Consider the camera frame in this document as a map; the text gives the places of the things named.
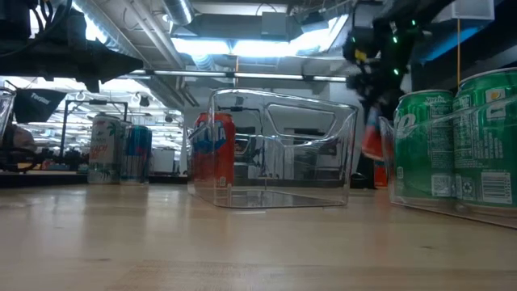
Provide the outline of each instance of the wooden table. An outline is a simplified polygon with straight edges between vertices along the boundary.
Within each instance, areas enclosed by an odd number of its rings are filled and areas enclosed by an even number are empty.
[[[393,207],[383,192],[237,211],[186,189],[1,190],[0,290],[517,288],[514,230]]]

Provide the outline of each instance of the orange object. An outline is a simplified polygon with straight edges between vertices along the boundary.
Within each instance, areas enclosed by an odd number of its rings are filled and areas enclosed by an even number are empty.
[[[195,121],[195,129],[208,122],[203,112]],[[228,113],[214,114],[213,128],[202,129],[193,137],[191,173],[194,180],[213,181],[218,188],[233,185],[235,159],[235,124]]]
[[[363,154],[375,161],[383,161],[382,143],[380,139],[380,110],[377,106],[370,108],[366,131],[362,144]]]
[[[373,161],[373,179],[375,181],[375,188],[386,189],[388,187],[388,176],[384,162]]]
[[[216,187],[233,185],[233,162],[235,160],[235,124],[228,113],[215,114],[214,163]]]

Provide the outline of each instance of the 7up can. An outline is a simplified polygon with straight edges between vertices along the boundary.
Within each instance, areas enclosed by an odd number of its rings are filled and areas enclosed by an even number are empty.
[[[467,78],[454,99],[456,193],[474,212],[517,217],[515,94],[516,68]]]
[[[93,120],[88,183],[119,183],[120,120],[98,114]]]
[[[432,120],[452,112],[450,91],[419,91],[395,111],[396,192],[405,203],[448,205],[454,197],[452,126]]]

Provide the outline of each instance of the clear plastic bin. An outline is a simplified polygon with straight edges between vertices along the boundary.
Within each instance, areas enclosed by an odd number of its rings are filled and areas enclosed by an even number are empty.
[[[345,205],[357,112],[319,99],[216,91],[189,136],[189,192],[230,208]]]
[[[398,129],[381,117],[380,130],[394,204],[517,227],[517,97]],[[436,170],[429,145],[448,134],[454,166]]]
[[[16,92],[0,87],[0,142],[6,130],[9,115],[12,113]]]

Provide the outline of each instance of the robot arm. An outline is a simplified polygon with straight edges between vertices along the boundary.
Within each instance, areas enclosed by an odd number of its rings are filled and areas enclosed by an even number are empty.
[[[388,0],[374,18],[372,27],[354,27],[343,46],[343,56],[356,63],[361,73],[349,78],[348,86],[364,97],[365,107],[393,103],[404,94],[401,81],[422,29],[454,0]],[[378,2],[358,1],[357,5]]]

